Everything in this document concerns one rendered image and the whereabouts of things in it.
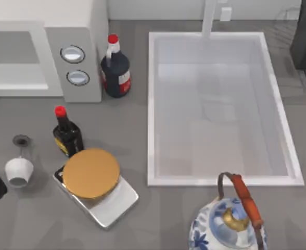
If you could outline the white sink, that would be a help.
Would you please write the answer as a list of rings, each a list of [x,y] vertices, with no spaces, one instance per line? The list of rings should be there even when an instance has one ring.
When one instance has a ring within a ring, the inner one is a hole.
[[[303,186],[262,32],[151,32],[148,49],[150,186]]]

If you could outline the large dark red-capped bottle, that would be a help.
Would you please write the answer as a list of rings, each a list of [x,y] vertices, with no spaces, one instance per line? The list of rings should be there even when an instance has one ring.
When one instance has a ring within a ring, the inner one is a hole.
[[[130,61],[121,52],[119,37],[108,35],[108,47],[100,62],[103,87],[114,98],[125,96],[131,88]]]

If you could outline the silver scale with gold plate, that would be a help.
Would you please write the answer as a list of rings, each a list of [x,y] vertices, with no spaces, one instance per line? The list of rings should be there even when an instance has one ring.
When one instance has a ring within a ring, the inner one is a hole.
[[[112,227],[139,199],[121,176],[120,164],[108,151],[88,148],[71,156],[53,178],[77,206],[101,228]]]

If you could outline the small dark red-capped bottle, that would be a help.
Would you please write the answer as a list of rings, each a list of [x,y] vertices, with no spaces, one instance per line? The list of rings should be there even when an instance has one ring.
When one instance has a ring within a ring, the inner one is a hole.
[[[64,106],[55,107],[58,125],[53,129],[55,142],[59,149],[68,157],[84,150],[80,128],[72,122]]]

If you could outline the round grey microwave knob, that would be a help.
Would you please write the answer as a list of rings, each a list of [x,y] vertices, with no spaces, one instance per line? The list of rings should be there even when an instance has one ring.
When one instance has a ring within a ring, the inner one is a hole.
[[[80,47],[70,45],[60,50],[62,59],[70,64],[78,64],[85,59],[85,52]]]
[[[83,86],[88,84],[90,81],[89,75],[82,70],[68,72],[66,78],[69,83],[75,86]]]

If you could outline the tall white tap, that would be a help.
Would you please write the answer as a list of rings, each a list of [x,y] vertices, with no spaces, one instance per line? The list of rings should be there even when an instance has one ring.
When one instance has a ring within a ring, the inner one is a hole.
[[[217,2],[218,0],[205,0],[201,31],[201,35],[204,39],[210,37]]]

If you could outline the blue and white teapot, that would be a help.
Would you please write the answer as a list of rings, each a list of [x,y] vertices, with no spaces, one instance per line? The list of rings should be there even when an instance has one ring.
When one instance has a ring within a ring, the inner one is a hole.
[[[263,219],[241,175],[219,174],[218,196],[193,220],[188,250],[269,250]]]

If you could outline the pale microwave oven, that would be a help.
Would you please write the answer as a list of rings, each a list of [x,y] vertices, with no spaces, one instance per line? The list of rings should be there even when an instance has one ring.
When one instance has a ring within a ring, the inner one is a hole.
[[[100,61],[109,32],[106,0],[0,0],[0,97],[63,97],[68,103],[99,103]],[[78,64],[60,50],[85,52]],[[85,71],[83,86],[68,72]]]

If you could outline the white wine glass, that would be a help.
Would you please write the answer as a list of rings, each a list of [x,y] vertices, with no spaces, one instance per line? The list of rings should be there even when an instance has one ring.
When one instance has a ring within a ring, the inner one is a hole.
[[[10,186],[23,188],[28,185],[34,170],[33,163],[23,155],[30,147],[31,139],[27,135],[18,134],[13,137],[12,142],[18,147],[19,155],[6,163],[5,174]]]

